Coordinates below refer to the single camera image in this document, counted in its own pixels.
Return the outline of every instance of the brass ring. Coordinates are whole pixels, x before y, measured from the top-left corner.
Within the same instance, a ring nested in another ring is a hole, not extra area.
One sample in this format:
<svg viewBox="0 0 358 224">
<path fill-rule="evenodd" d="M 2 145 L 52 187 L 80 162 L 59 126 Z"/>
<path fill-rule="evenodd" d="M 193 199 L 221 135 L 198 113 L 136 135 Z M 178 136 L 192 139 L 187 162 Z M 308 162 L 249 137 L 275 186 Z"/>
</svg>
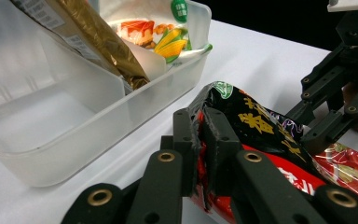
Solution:
<svg viewBox="0 0 358 224">
<path fill-rule="evenodd" d="M 96 198 L 97 195 L 103 196 L 101 199 Z M 87 202 L 91 206 L 101 206 L 108 203 L 113 197 L 112 191 L 109 189 L 96 189 L 88 197 Z"/>
<path fill-rule="evenodd" d="M 159 161 L 173 161 L 175 159 L 175 155 L 171 152 L 163 152 L 158 155 Z"/>
<path fill-rule="evenodd" d="M 356 200 L 351 195 L 343 191 L 330 189 L 327 191 L 327 197 L 334 203 L 339 204 L 343 207 L 352 208 L 357 206 Z"/>
<path fill-rule="evenodd" d="M 253 152 L 246 153 L 244 158 L 248 161 L 253 161 L 253 162 L 260 162 L 262 160 L 262 158 L 259 155 Z"/>
</svg>

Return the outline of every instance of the black background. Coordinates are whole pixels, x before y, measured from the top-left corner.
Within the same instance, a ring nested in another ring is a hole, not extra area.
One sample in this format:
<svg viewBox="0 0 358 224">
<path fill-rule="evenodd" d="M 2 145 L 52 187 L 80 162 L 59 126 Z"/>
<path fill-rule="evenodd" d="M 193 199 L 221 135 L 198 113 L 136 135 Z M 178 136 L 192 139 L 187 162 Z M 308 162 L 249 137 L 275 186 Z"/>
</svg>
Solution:
<svg viewBox="0 0 358 224">
<path fill-rule="evenodd" d="M 341 39 L 336 26 L 345 12 L 328 12 L 328 0 L 194 0 L 208 6 L 212 19 L 320 49 Z"/>
</svg>

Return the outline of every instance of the white table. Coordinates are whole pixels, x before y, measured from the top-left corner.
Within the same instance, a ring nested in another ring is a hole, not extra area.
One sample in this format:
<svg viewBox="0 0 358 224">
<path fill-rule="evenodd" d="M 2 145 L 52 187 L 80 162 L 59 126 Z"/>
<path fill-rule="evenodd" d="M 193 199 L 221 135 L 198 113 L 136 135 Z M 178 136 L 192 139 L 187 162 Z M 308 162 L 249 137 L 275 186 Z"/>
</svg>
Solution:
<svg viewBox="0 0 358 224">
<path fill-rule="evenodd" d="M 188 106 L 213 81 L 228 82 L 261 105 L 287 113 L 300 100 L 300 79 L 328 53 L 219 21 L 212 21 L 209 40 L 213 50 L 199 84 L 69 180 L 30 188 L 0 163 L 0 223 L 60 223 L 88 186 L 105 182 L 125 188 L 142 176 L 148 157 L 159 149 L 160 137 L 172 134 L 172 113 Z M 349 131 L 340 142 L 358 150 L 358 133 Z M 126 155 L 126 148 L 132 147 L 138 147 L 139 154 Z M 124 152 L 120 158 L 118 151 Z M 214 223 L 192 202 L 184 201 L 183 223 Z"/>
</svg>

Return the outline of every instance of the translucent plastic tray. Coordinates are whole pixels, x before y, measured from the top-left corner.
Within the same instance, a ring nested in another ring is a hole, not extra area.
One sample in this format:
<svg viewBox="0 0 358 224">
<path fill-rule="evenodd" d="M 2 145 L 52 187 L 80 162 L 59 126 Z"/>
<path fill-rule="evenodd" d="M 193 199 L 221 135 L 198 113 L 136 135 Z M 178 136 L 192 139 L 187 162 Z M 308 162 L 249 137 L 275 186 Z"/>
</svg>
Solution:
<svg viewBox="0 0 358 224">
<path fill-rule="evenodd" d="M 208 43 L 211 11 L 188 2 L 193 48 Z M 191 90 L 207 54 L 125 94 L 123 81 L 54 41 L 0 1 L 0 161 L 22 182 L 62 182 Z"/>
</svg>

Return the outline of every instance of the food package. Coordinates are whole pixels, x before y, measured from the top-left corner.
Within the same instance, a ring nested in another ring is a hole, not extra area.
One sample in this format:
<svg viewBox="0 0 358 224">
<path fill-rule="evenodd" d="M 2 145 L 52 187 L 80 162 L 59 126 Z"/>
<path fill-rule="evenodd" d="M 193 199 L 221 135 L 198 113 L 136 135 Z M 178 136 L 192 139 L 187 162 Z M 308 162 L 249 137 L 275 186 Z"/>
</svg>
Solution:
<svg viewBox="0 0 358 224">
<path fill-rule="evenodd" d="M 163 57 L 168 69 L 212 49 L 193 49 L 185 0 L 128 0 L 103 6 L 102 17 L 122 39 Z"/>
<path fill-rule="evenodd" d="M 133 90 L 149 82 L 129 47 L 86 0 L 11 1 L 84 58 L 123 76 Z"/>
<path fill-rule="evenodd" d="M 313 195 L 322 185 L 337 184 L 358 193 L 358 152 L 355 150 L 335 144 L 334 148 L 311 156 L 298 143 L 305 130 L 303 125 L 265 108 L 245 91 L 226 82 L 216 81 L 205 86 L 190 104 L 196 130 L 202 127 L 205 107 L 224 113 L 243 149 L 264 153 L 295 188 Z M 208 150 L 206 146 L 199 154 L 196 193 L 191 199 L 211 217 L 219 216 L 228 223 L 235 223 L 230 197 L 205 191 L 208 188 L 205 150 Z"/>
</svg>

